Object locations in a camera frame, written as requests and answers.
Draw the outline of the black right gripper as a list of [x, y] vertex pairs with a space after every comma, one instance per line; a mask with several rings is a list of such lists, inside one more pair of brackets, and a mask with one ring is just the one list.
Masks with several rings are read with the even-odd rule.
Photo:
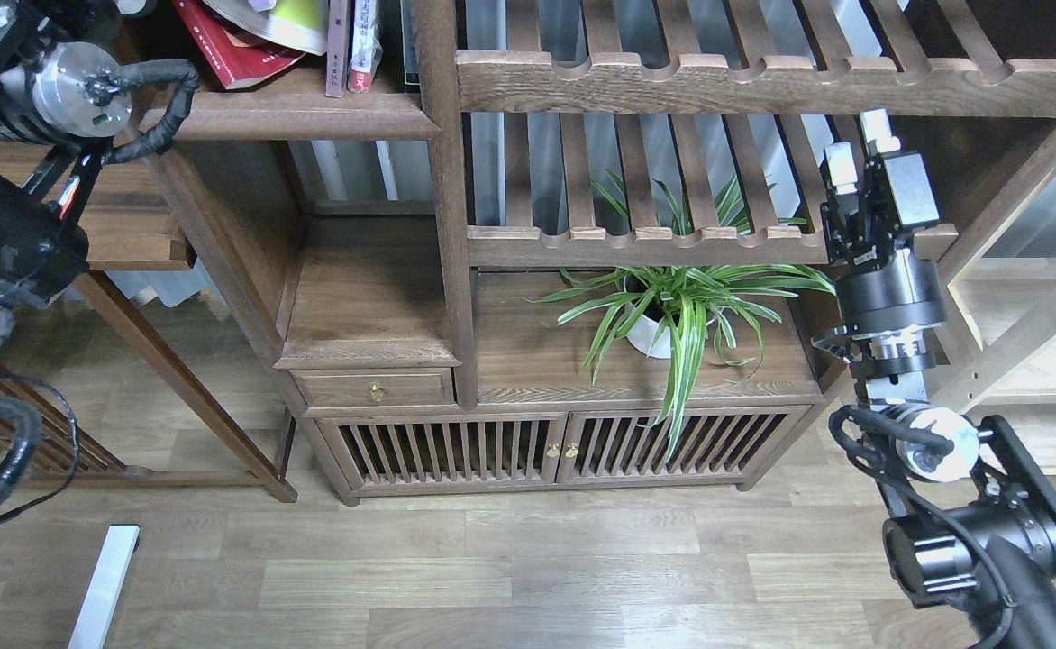
[[869, 159], [857, 169], [852, 144], [824, 148], [821, 206], [829, 261], [848, 264], [834, 282], [842, 323], [852, 338], [874, 338], [943, 324], [932, 260], [914, 256], [914, 234], [940, 215], [923, 159], [900, 152], [887, 108], [859, 114]]

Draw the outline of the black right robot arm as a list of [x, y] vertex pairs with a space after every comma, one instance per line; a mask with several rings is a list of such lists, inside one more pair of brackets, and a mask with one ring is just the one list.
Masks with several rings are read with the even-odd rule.
[[916, 608], [965, 612], [980, 648], [1056, 648], [1056, 490], [1002, 416], [974, 424], [929, 401], [924, 333], [947, 314], [914, 236], [939, 211], [885, 108], [862, 112], [859, 127], [863, 163], [837, 142], [821, 165], [829, 260], [848, 271], [834, 282], [842, 324], [812, 344], [856, 382], [830, 433], [876, 481], [890, 572]]

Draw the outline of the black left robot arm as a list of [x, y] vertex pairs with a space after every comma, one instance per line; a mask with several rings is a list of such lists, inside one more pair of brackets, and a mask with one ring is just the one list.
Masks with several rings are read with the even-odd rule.
[[197, 69], [122, 65], [106, 49], [150, 1], [0, 1], [0, 348], [17, 305], [48, 306], [84, 274], [79, 226], [108, 165], [166, 151]]

